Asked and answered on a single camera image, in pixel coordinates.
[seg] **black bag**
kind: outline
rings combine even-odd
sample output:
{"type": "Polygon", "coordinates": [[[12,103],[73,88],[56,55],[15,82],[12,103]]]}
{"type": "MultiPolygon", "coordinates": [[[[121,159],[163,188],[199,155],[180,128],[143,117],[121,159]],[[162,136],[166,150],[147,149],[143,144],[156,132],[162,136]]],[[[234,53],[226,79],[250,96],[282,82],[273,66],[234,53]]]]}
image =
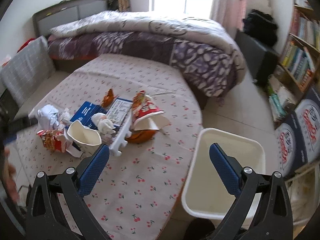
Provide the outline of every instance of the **black bag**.
{"type": "Polygon", "coordinates": [[[270,47],[276,44],[278,40],[276,35],[278,26],[274,23],[271,15],[264,14],[258,10],[252,10],[246,19],[242,21],[244,22],[244,33],[270,47]]]}
{"type": "Polygon", "coordinates": [[[108,10],[110,11],[116,11],[119,9],[119,2],[118,0],[108,0],[108,10]]]}

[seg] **bed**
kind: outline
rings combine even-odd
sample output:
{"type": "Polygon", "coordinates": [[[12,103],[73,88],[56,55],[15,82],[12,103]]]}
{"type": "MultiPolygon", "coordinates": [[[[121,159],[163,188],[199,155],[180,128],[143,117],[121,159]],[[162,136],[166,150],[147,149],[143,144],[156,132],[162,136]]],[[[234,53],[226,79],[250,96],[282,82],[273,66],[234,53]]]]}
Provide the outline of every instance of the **bed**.
{"type": "Polygon", "coordinates": [[[180,70],[201,109],[209,97],[222,101],[243,80],[243,55],[220,24],[106,6],[106,0],[70,0],[33,15],[57,69],[71,73],[105,53],[151,59],[180,70]]]}

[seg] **cardboard box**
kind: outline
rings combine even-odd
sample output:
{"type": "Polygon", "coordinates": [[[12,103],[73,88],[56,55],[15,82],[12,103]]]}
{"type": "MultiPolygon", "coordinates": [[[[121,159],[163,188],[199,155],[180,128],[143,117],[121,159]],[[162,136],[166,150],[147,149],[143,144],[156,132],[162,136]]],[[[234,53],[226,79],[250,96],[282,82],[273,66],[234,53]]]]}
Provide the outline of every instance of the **cardboard box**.
{"type": "Polygon", "coordinates": [[[93,116],[96,113],[106,114],[107,111],[101,106],[85,101],[82,104],[82,106],[78,109],[78,111],[76,111],[76,113],[73,115],[70,121],[74,122],[78,119],[84,126],[87,126],[93,130],[97,130],[98,128],[91,121],[91,116],[93,116]]]}
{"type": "Polygon", "coordinates": [[[295,109],[308,163],[319,158],[320,153],[320,96],[315,86],[311,86],[295,109]]]}
{"type": "Polygon", "coordinates": [[[308,163],[303,135],[295,112],[286,117],[276,129],[278,169],[288,179],[296,169],[308,163]]]}

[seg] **red snack bag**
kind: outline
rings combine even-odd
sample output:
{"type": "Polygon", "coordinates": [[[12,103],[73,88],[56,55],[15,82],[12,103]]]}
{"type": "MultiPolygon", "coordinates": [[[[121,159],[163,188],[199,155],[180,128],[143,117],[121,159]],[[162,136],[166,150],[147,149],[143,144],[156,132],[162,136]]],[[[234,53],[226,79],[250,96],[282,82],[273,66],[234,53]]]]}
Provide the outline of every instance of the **red snack bag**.
{"type": "Polygon", "coordinates": [[[169,124],[169,120],[163,116],[164,111],[156,106],[144,90],[133,98],[131,109],[133,130],[160,130],[169,124]]]}
{"type": "Polygon", "coordinates": [[[59,130],[41,130],[37,135],[42,139],[43,146],[52,151],[65,152],[67,148],[67,139],[62,131],[59,130]]]}

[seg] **blue gripper pad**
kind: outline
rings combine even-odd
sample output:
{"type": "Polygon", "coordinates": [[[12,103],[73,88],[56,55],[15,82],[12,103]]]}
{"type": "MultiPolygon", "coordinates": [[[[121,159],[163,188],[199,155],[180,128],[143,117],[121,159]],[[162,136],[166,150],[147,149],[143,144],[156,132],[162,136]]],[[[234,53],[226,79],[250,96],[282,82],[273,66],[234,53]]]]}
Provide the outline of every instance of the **blue gripper pad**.
{"type": "Polygon", "coordinates": [[[107,145],[102,146],[100,151],[91,160],[90,164],[79,178],[78,194],[82,198],[91,193],[101,172],[109,160],[109,155],[109,147],[107,145]]]}
{"type": "Polygon", "coordinates": [[[238,197],[241,193],[239,187],[239,176],[233,170],[232,166],[226,158],[226,154],[222,151],[218,144],[212,144],[209,149],[210,160],[217,170],[224,186],[229,194],[238,197]]]}

